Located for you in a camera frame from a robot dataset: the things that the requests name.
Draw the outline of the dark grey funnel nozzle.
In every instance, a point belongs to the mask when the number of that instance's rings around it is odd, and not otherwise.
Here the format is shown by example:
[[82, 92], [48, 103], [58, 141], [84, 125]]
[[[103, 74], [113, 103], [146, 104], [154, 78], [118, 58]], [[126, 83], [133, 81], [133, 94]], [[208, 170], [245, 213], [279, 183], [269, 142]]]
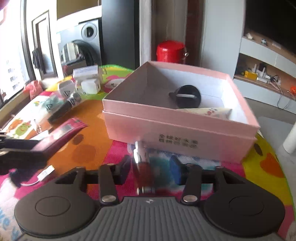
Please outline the dark grey funnel nozzle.
[[170, 92], [169, 97], [178, 108], [198, 108], [201, 104], [201, 94], [192, 85], [179, 87], [174, 92]]

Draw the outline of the black refrigerator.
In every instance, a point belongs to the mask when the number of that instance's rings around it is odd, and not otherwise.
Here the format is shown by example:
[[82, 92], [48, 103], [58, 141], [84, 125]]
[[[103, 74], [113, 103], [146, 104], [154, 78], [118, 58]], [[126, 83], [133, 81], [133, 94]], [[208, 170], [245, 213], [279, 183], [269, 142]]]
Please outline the black refrigerator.
[[139, 1], [104, 0], [102, 58], [105, 64], [139, 67]]

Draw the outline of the teal plastic crank handle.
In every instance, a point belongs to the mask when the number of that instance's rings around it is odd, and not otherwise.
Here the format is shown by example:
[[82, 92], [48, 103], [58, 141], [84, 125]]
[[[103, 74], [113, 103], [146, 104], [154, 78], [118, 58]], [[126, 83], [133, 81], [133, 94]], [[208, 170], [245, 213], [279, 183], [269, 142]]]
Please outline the teal plastic crank handle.
[[45, 108], [47, 111], [52, 111], [53, 109], [58, 108], [64, 103], [62, 98], [59, 98], [58, 96], [50, 96], [42, 105], [43, 108]]

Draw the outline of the black television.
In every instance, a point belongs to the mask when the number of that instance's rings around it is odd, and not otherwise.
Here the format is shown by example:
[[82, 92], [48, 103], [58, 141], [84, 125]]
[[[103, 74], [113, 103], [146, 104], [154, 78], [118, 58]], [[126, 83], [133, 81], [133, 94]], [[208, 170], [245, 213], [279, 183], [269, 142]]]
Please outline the black television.
[[246, 1], [245, 24], [295, 53], [295, 1]]

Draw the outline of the white product carton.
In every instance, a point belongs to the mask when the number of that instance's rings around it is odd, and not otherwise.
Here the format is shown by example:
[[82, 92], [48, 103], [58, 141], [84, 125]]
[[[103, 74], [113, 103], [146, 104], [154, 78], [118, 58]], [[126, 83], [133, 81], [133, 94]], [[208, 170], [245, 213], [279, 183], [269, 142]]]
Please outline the white product carton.
[[92, 79], [99, 76], [98, 66], [86, 66], [82, 68], [76, 68], [73, 70], [73, 78], [78, 79]]

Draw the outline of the red metal canister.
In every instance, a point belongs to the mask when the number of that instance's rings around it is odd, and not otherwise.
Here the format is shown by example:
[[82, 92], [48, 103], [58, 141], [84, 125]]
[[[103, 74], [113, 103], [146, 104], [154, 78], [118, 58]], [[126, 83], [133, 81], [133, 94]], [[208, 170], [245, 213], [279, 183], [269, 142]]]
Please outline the red metal canister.
[[184, 64], [189, 53], [183, 42], [167, 40], [158, 44], [156, 56], [159, 62]]

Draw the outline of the pink cardboard box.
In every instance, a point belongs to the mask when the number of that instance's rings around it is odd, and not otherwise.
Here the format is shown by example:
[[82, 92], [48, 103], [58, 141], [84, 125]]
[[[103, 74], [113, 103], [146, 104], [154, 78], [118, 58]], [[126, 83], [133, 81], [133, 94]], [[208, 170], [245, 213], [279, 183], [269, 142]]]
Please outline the pink cardboard box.
[[[229, 109], [229, 117], [178, 108], [169, 94], [185, 85], [199, 90], [201, 108]], [[260, 128], [228, 74], [190, 65], [146, 62], [102, 103], [110, 139], [215, 161], [240, 163]]]

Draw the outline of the cream lotion tube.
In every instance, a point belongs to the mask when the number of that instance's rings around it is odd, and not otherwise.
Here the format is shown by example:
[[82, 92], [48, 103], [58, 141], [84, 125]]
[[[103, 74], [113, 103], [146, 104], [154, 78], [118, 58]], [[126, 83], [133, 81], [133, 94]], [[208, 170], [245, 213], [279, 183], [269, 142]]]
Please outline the cream lotion tube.
[[229, 108], [181, 108], [178, 111], [193, 113], [199, 115], [206, 115], [215, 118], [220, 118], [223, 120], [228, 120], [232, 112]]

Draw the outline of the white cable adapter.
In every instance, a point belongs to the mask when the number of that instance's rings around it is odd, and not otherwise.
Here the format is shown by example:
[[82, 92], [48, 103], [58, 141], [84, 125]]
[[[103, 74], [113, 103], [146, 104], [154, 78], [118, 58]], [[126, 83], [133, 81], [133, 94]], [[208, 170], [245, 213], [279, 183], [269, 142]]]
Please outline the white cable adapter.
[[50, 165], [43, 169], [38, 175], [37, 175], [37, 180], [33, 183], [21, 183], [21, 186], [24, 187], [29, 187], [29, 186], [34, 186], [38, 183], [41, 183], [43, 181], [46, 181], [49, 177], [51, 177], [55, 173], [55, 168], [53, 165]]

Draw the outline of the white rounded plug adapter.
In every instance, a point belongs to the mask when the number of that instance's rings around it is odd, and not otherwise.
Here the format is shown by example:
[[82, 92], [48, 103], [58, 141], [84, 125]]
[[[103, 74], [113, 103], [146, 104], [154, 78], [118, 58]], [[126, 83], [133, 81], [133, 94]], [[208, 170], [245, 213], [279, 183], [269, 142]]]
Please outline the white rounded plug adapter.
[[68, 98], [75, 90], [75, 83], [72, 80], [66, 80], [58, 84], [58, 92], [63, 98]]

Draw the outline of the red lipstick tube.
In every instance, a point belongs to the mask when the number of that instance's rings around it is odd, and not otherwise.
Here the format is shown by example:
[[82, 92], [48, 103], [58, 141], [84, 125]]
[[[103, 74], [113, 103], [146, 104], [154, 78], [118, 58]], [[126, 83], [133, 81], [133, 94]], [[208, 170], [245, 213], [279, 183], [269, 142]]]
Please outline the red lipstick tube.
[[143, 142], [136, 141], [133, 150], [133, 174], [138, 195], [153, 195], [154, 176], [149, 161], [149, 154]]

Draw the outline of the clear plastic bag with parts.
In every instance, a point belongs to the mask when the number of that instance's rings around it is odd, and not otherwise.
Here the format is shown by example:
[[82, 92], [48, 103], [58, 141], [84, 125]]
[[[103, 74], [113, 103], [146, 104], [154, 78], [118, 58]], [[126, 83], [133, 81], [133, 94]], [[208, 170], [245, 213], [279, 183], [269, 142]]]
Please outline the clear plastic bag with parts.
[[63, 117], [68, 111], [82, 102], [82, 97], [79, 93], [73, 92], [66, 100], [57, 107], [50, 109], [50, 116], [47, 118], [49, 124], [55, 123], [59, 118]]

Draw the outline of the white cube charger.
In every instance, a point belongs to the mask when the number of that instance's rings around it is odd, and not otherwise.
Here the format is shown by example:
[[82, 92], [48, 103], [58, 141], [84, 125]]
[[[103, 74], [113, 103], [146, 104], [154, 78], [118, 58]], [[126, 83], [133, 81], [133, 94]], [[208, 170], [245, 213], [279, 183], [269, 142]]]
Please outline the white cube charger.
[[100, 81], [97, 78], [79, 81], [77, 89], [86, 95], [96, 95], [101, 90]]

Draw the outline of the silver washing machine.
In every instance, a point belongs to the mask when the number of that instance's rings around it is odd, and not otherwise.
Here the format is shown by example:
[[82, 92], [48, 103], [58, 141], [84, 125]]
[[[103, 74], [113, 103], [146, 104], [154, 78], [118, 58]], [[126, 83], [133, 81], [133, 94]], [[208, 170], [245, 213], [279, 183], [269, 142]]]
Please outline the silver washing machine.
[[102, 64], [99, 19], [65, 27], [57, 38], [64, 76], [72, 75], [77, 68]]

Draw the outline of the orange pumpkin toy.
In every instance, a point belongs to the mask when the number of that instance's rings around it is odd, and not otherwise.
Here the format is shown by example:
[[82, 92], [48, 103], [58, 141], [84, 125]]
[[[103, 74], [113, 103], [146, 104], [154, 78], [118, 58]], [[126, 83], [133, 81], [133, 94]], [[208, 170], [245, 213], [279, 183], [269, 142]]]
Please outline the orange pumpkin toy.
[[296, 95], [296, 87], [295, 87], [295, 86], [292, 86], [292, 87], [290, 88], [290, 92], [291, 92], [292, 94]]

